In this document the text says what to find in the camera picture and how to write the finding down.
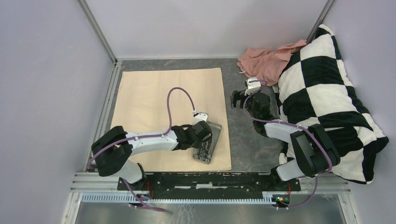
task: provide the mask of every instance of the gray tabletop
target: gray tabletop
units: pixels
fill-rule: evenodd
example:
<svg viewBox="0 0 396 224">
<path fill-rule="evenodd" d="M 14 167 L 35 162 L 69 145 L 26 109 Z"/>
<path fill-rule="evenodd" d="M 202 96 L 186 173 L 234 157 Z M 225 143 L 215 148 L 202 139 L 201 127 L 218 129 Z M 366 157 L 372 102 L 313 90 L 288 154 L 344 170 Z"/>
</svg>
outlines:
<svg viewBox="0 0 396 224">
<path fill-rule="evenodd" d="M 150 71 L 150 70 L 186 70 L 221 68 L 223 75 L 224 95 L 226 97 L 226 113 L 228 120 L 228 134 L 231 147 L 232 171 L 240 172 L 269 172 L 277 166 L 278 155 L 282 149 L 282 142 L 277 139 L 265 138 L 254 130 L 252 120 L 246 117 L 239 108 L 231 108 L 229 96 L 234 90 L 244 90 L 243 82 L 247 79 L 240 74 L 236 65 L 237 59 L 180 59 L 180 60 L 133 60 L 123 61 L 120 73 L 123 71 Z M 106 130 L 110 129 L 113 117 L 118 86 L 117 83 L 112 108 Z M 276 116 L 274 92 L 266 87 L 262 92 L 271 97 L 271 113 Z"/>
</svg>

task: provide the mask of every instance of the checkered cushion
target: checkered cushion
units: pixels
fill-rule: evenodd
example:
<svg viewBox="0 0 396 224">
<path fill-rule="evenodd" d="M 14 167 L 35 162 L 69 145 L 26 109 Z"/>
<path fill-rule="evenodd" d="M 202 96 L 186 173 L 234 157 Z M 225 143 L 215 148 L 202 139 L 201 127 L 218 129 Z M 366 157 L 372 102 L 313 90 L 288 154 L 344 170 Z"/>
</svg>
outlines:
<svg viewBox="0 0 396 224">
<path fill-rule="evenodd" d="M 312 43 L 291 57 L 274 91 L 280 119 L 325 128 L 341 156 L 334 174 L 357 183 L 372 182 L 375 156 L 389 140 L 356 97 L 328 27 L 320 25 Z M 289 144 L 279 161 L 292 158 Z"/>
</svg>

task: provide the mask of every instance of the beige mat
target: beige mat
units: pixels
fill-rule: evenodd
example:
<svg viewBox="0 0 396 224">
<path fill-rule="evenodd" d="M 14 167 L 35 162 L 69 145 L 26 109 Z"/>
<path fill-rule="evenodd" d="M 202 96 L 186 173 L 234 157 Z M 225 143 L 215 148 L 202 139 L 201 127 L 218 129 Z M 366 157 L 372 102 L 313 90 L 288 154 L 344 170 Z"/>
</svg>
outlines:
<svg viewBox="0 0 396 224">
<path fill-rule="evenodd" d="M 222 125 L 210 164 L 192 158 L 192 148 L 155 151 L 132 156 L 145 171 L 220 171 L 231 169 L 230 142 L 221 69 L 123 72 L 115 105 L 112 127 L 121 125 L 128 132 L 156 132 L 168 128 L 168 91 L 179 86 L 191 95 L 199 112 L 208 121 Z M 188 97 L 174 90 L 170 97 L 172 125 L 191 124 L 193 114 Z"/>
</svg>

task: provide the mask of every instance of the metal base plate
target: metal base plate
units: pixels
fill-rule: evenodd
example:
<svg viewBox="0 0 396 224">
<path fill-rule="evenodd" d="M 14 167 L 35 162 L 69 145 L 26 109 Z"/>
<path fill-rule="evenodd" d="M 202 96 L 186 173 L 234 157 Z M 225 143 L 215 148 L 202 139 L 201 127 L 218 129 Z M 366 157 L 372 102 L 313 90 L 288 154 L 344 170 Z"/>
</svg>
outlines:
<svg viewBox="0 0 396 224">
<path fill-rule="evenodd" d="M 262 199 L 263 192 L 300 191 L 299 180 L 271 186 L 269 175 L 259 173 L 151 173 L 146 174 L 154 199 Z M 128 190 L 121 179 L 117 190 Z M 147 190 L 147 185 L 140 189 Z"/>
</svg>

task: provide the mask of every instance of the pink towel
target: pink towel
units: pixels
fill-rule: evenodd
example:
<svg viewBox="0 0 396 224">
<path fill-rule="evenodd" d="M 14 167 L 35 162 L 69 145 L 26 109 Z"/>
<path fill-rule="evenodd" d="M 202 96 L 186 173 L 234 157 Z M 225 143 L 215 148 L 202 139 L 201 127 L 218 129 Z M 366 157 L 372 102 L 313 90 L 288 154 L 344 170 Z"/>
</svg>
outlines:
<svg viewBox="0 0 396 224">
<path fill-rule="evenodd" d="M 300 40 L 294 44 L 286 44 L 277 50 L 252 49 L 238 58 L 237 65 L 249 78 L 257 77 L 267 81 L 268 86 L 278 83 L 279 77 L 290 61 L 291 54 L 307 45 L 305 40 Z"/>
</svg>

